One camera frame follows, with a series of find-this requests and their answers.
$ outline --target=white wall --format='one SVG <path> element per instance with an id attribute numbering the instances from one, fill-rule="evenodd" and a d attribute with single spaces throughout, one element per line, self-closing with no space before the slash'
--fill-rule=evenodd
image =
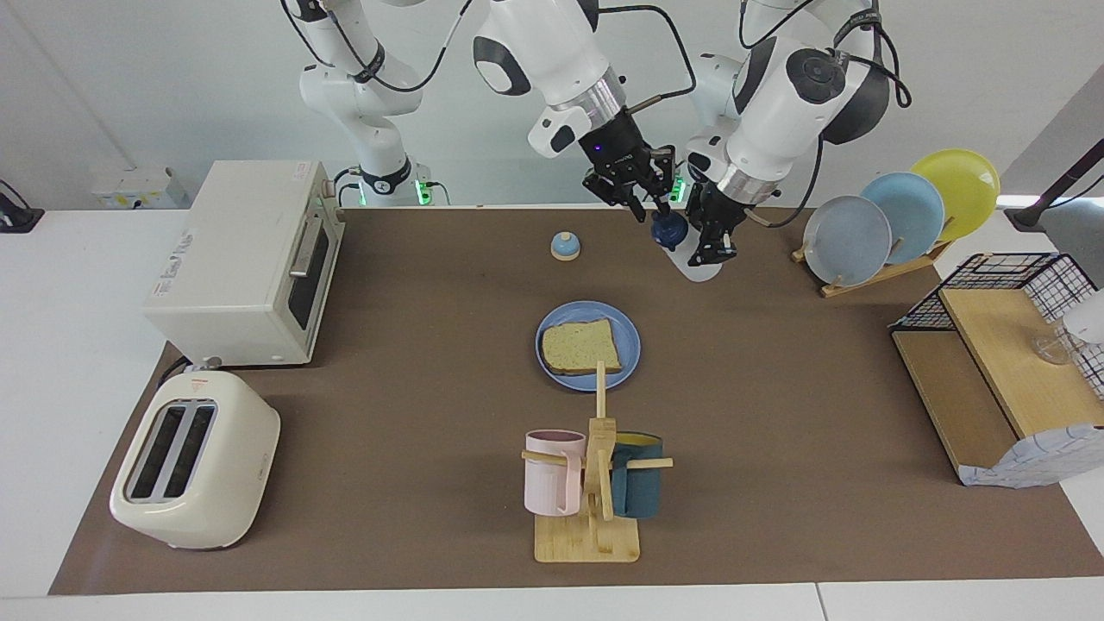
<path id="1" fill-rule="evenodd" d="M 460 3 L 368 10 L 389 52 L 424 72 Z M 691 53 L 735 54 L 735 0 L 661 3 Z M 916 104 L 891 109 L 856 144 L 829 147 L 815 203 L 943 147 L 977 149 L 1004 170 L 1104 57 L 1098 0 L 882 4 Z M 473 67 L 469 41 L 485 12 L 477 0 L 422 109 L 396 119 L 408 150 L 459 203 L 591 201 L 578 186 L 582 155 L 546 161 L 526 143 L 540 96 L 495 95 Z M 657 17 L 604 15 L 599 40 L 628 76 L 630 101 L 681 84 Z M 191 191 L 215 159 L 317 158 L 336 170 L 352 150 L 299 101 L 308 62 L 276 0 L 0 0 L 0 176 L 41 207 L 95 207 L 89 169 L 121 159 L 82 99 L 137 164 L 172 167 Z M 683 98 L 640 124 L 652 144 L 681 147 L 697 116 Z M 783 186 L 784 202 L 797 200 L 810 159 Z"/>
<path id="2" fill-rule="evenodd" d="M 1101 138 L 1104 138 L 1104 65 L 1008 167 L 1001 177 L 1001 191 L 1041 194 Z M 1101 175 L 1104 161 L 1085 172 L 1066 196 L 1087 188 Z M 1089 196 L 1104 197 L 1104 187 L 1096 186 Z"/>

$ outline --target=label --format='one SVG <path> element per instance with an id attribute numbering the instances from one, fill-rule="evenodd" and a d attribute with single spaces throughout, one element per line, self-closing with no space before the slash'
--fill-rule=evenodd
<path id="1" fill-rule="evenodd" d="M 177 246 L 169 253 L 169 259 L 164 262 L 164 267 L 161 269 L 161 274 L 157 277 L 157 283 L 153 284 L 153 292 L 151 294 L 153 297 L 164 297 L 172 291 L 172 283 L 180 275 L 180 267 L 183 266 L 184 257 L 188 256 L 188 251 L 192 248 L 194 241 L 195 229 L 188 229 L 180 234 Z"/>
<path id="2" fill-rule="evenodd" d="M 295 165 L 295 172 L 291 173 L 293 181 L 304 181 L 307 179 L 307 175 L 310 172 L 310 162 L 300 161 Z"/>

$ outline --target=wooden mug rack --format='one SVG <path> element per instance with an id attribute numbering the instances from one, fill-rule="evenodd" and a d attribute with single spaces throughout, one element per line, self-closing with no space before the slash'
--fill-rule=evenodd
<path id="1" fill-rule="evenodd" d="M 637 520 L 614 515 L 611 461 L 617 421 L 606 415 L 606 365 L 597 365 L 597 402 L 590 420 L 583 462 L 583 502 L 577 514 L 534 516 L 533 557 L 540 562 L 633 562 L 640 558 Z M 522 451 L 521 459 L 567 464 L 566 457 Z M 675 460 L 633 460 L 629 470 L 672 467 Z"/>

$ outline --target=pink mug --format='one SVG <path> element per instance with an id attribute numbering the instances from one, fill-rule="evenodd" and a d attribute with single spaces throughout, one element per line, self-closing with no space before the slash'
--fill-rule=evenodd
<path id="1" fill-rule="evenodd" d="M 526 434 L 526 450 L 567 459 L 567 465 L 526 460 L 526 508 L 550 517 L 578 513 L 586 435 L 564 429 L 539 429 Z"/>

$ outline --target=dark green mug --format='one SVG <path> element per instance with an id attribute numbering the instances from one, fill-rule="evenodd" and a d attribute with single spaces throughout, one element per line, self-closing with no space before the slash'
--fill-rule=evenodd
<path id="1" fill-rule="evenodd" d="M 661 469 L 628 470 L 630 460 L 664 456 L 664 439 L 650 433 L 623 431 L 614 446 L 612 492 L 614 515 L 644 519 L 659 513 L 659 472 Z"/>

